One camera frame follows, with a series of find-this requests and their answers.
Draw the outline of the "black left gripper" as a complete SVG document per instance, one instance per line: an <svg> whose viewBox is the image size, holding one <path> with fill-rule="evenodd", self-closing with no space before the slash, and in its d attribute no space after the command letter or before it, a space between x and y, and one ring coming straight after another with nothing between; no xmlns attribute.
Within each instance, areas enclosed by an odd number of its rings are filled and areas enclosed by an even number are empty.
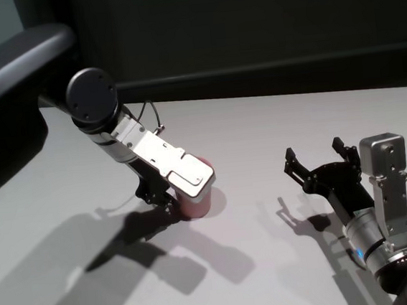
<svg viewBox="0 0 407 305"><path fill-rule="evenodd" d="M169 184L161 177L159 171L141 159L135 159L128 166L138 175L139 185L135 191L136 196L153 205L164 209L166 212L176 213L179 202L167 192Z"/></svg>

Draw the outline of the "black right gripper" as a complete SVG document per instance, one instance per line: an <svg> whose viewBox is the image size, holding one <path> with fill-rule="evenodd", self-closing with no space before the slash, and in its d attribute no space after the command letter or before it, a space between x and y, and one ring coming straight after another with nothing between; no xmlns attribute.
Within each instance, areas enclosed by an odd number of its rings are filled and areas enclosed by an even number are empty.
<svg viewBox="0 0 407 305"><path fill-rule="evenodd" d="M338 136L333 138L332 148L345 162L324 164L309 171L302 165L292 148L285 153L284 172L304 193L324 197L339 220L351 220L355 212L374 207L373 198L361 184L361 161L356 146L346 146Z"/></svg>

